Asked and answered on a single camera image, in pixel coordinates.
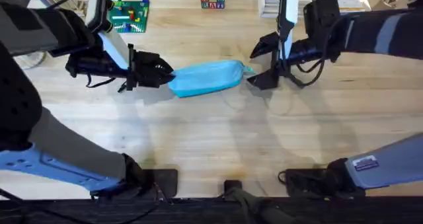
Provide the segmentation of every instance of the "green lego baseplate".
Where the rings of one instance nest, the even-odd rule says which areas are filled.
[[[144,33],[147,29],[149,0],[122,1],[112,0],[113,9],[108,14],[108,20],[119,33]]]

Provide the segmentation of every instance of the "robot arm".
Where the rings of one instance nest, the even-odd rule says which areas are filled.
[[[280,12],[278,28],[284,20]],[[326,59],[335,62],[342,52],[385,54],[413,59],[423,59],[423,49],[418,46],[423,40],[419,32],[423,26],[421,10],[388,10],[340,15],[337,0],[316,0],[304,8],[305,30],[308,38],[291,45],[279,33],[272,33],[260,39],[251,58],[272,52],[271,68],[249,78],[249,82],[260,89],[278,86],[279,76],[290,79],[298,87],[313,84],[320,76]],[[282,44],[286,54],[282,53]],[[308,61],[318,62],[308,71],[299,66]],[[297,65],[303,73],[319,69],[317,76],[309,83],[303,83],[291,73],[291,66]]]
[[[63,9],[25,9],[0,3],[0,168],[80,185],[92,196],[138,194],[157,175],[167,197],[176,194],[175,170],[142,170],[129,156],[107,151],[75,133],[42,106],[32,83],[12,56],[48,51],[69,54],[66,69],[77,74],[126,79],[127,90],[158,87],[174,76],[158,54],[126,45],[107,21],[110,0],[90,0],[87,20]]]
[[[282,6],[278,32],[266,35],[253,50],[251,58],[272,52],[271,68],[249,78],[260,89],[278,86],[279,76],[292,80],[299,87],[314,83],[323,70],[326,59],[335,62],[342,52],[385,54],[423,59],[423,27],[421,10],[389,10],[340,15],[337,0],[316,0],[304,8],[308,38],[289,44],[286,33],[292,29],[285,10],[297,5]],[[288,48],[281,51],[282,45]],[[309,70],[299,64],[319,59]],[[297,65],[309,73],[321,64],[311,83],[303,83],[292,73]],[[365,190],[423,180],[421,134],[384,146],[378,150],[333,161],[326,169],[287,169],[280,173],[281,183],[288,194],[307,198],[354,198],[364,196]]]

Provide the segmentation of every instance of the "blue bag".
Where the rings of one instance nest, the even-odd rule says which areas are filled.
[[[200,63],[173,71],[176,77],[168,85],[180,98],[211,93],[237,86],[244,70],[251,71],[239,60]]]

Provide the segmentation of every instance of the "wooden table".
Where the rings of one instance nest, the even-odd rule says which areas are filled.
[[[151,2],[147,33],[122,35],[137,50],[159,53],[175,69],[217,59],[239,59],[256,71],[269,67],[268,56],[249,59],[258,39],[276,29],[274,19],[258,17],[256,0],[227,0],[223,11],[202,10],[199,0]],[[294,39],[304,37],[300,22]],[[73,79],[64,69],[66,59],[49,58],[26,71],[44,106],[71,129],[131,155],[144,168],[177,168],[179,197],[217,196],[226,179],[242,180],[255,195],[286,196],[276,178],[281,170],[325,167],[423,128],[423,63],[413,59],[342,54],[303,90],[283,79],[273,91],[243,81],[183,99],[167,86],[118,94],[123,81],[87,89],[86,77]],[[0,187],[22,198],[88,197],[72,184],[7,171]],[[369,194],[422,195],[422,187],[404,184]]]

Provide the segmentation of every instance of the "label sticker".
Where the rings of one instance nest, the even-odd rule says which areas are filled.
[[[352,161],[352,165],[356,168],[356,171],[368,170],[379,166],[376,157],[369,155],[360,159]]]

